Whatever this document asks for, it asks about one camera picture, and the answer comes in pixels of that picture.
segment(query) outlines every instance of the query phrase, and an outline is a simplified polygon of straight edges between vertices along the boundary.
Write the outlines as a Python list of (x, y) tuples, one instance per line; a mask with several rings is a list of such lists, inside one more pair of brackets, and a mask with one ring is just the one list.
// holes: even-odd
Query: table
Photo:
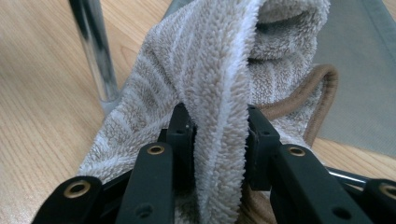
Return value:
[[(102, 1), (119, 86), (171, 0)], [(384, 1), (393, 18), (396, 2)], [(103, 120), (68, 1), (0, 7), (0, 222), (29, 223), (75, 175)], [(317, 139), (327, 165), (396, 180), (396, 159)]]

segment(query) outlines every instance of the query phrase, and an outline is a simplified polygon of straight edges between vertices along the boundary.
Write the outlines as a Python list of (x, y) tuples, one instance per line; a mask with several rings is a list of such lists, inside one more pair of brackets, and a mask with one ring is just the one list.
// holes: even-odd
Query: striped towel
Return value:
[(198, 127), (196, 188), (177, 192), (176, 223), (271, 222), (263, 193), (242, 190), (248, 104), (282, 143), (312, 144), (337, 82), (332, 66), (312, 64), (328, 9), (327, 0), (196, 0), (170, 15), (148, 32), (78, 175), (107, 182), (132, 169), (182, 102)]

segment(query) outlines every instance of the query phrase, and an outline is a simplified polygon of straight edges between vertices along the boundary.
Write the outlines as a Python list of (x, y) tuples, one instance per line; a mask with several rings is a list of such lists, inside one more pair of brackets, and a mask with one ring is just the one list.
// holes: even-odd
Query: towel fold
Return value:
[(312, 144), (337, 82), (332, 66), (312, 64), (328, 8), (326, 0), (195, 0), (155, 25), (78, 175), (107, 182), (132, 169), (182, 102), (198, 127), (196, 188), (177, 192), (176, 223), (234, 223), (249, 219), (246, 208), (264, 209), (260, 192), (260, 203), (240, 206), (248, 104), (282, 143)]

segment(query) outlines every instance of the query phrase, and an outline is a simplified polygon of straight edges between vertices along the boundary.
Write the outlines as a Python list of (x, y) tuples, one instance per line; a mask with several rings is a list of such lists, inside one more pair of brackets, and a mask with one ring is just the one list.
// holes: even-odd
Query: wooden table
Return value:
[[(119, 86), (170, 2), (102, 1)], [(0, 223), (29, 223), (74, 176), (103, 113), (68, 1), (3, 0), (0, 21)], [(323, 139), (314, 149), (330, 166), (396, 180), (394, 158)]]

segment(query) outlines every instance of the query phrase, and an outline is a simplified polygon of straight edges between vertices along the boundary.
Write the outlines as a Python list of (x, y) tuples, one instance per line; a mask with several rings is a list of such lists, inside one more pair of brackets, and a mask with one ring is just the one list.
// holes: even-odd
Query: wooden surface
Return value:
[[(102, 1), (119, 85), (170, 1)], [(29, 223), (74, 176), (103, 113), (66, 0), (2, 0), (0, 21), (0, 223)], [(314, 148), (327, 165), (396, 180), (393, 158), (323, 139)]]

